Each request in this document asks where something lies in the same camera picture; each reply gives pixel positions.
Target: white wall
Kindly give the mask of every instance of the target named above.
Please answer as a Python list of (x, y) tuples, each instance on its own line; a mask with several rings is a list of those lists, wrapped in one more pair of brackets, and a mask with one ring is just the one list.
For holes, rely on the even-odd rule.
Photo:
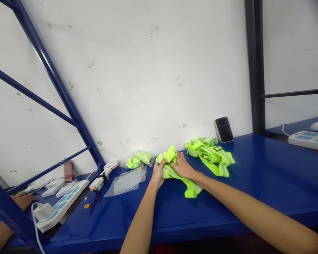
[[(264, 0), (265, 93), (318, 89), (318, 0)], [(318, 95), (265, 100), (266, 128), (318, 116)]]
[[(223, 116), (235, 136), (252, 132), (243, 1), (23, 4), (64, 83), (73, 83), (70, 95), (93, 139), (103, 142), (106, 161), (212, 138), (213, 120)], [(1, 69), (65, 112), (14, 19), (0, 4)], [(13, 166), (19, 173), (10, 185), (30, 177), (21, 172), (39, 172), (81, 144), (74, 128), (0, 81), (0, 174), (11, 179)], [(82, 171), (85, 159), (76, 159)]]
[[(1, 3), (0, 69), (68, 115), (15, 15)], [(75, 127), (0, 79), (0, 176), (9, 186), (84, 147)], [(75, 161), (81, 174), (96, 170), (88, 151)]]

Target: hand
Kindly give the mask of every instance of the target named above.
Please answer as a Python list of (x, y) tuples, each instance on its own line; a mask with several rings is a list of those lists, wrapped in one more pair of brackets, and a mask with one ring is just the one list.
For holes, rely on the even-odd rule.
[(183, 178), (191, 179), (196, 171), (187, 163), (184, 154), (178, 152), (177, 164), (171, 163), (171, 167)]
[(153, 174), (152, 178), (150, 180), (150, 184), (153, 184), (156, 188), (160, 188), (164, 182), (163, 179), (163, 167), (164, 164), (166, 163), (166, 158), (163, 158), (163, 160), (160, 162), (156, 162), (153, 167)]
[(23, 211), (25, 211), (34, 200), (32, 193), (24, 196), (13, 196), (12, 198)]

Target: blue tabletop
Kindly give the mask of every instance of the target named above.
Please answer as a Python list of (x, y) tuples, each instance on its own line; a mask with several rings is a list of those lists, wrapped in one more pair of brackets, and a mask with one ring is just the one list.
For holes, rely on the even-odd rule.
[[(318, 153), (256, 134), (236, 137), (222, 144), (236, 164), (230, 177), (216, 177), (197, 157), (186, 155), (190, 165), (205, 175), (233, 186), (306, 226), (318, 226)], [(117, 168), (104, 186), (94, 208), (83, 209), (90, 197), (71, 214), (49, 243), (50, 253), (80, 253), (121, 247), (128, 227), (152, 175), (139, 190), (103, 198)], [(165, 180), (155, 205), (152, 243), (189, 241), (242, 234), (246, 228), (223, 204), (203, 190), (196, 199), (186, 199), (186, 185)]]
[[(292, 135), (292, 134), (299, 132), (299, 131), (312, 131), (312, 130), (310, 130), (310, 126), (316, 122), (318, 122), (318, 117), (306, 119), (306, 120), (299, 121), (299, 122), (289, 123), (289, 124), (285, 125), (284, 130), (289, 135)], [(273, 132), (273, 133), (276, 133), (279, 135), (284, 135), (282, 133), (282, 126), (271, 128), (271, 129), (268, 129), (267, 131)]]

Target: white charger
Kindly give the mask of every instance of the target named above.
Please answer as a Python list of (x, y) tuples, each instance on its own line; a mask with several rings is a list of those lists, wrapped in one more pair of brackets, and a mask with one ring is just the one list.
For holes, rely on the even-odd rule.
[(55, 209), (50, 205), (50, 203), (39, 203), (38, 207), (33, 210), (33, 214), (38, 221), (44, 221), (51, 218), (55, 214)]

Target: phone screen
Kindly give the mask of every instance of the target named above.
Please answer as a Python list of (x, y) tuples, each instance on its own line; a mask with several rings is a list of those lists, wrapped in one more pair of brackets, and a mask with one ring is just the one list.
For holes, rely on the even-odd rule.
[(230, 123), (227, 117), (216, 119), (216, 125), (218, 128), (219, 136), (222, 143), (233, 141), (233, 135), (230, 127)]

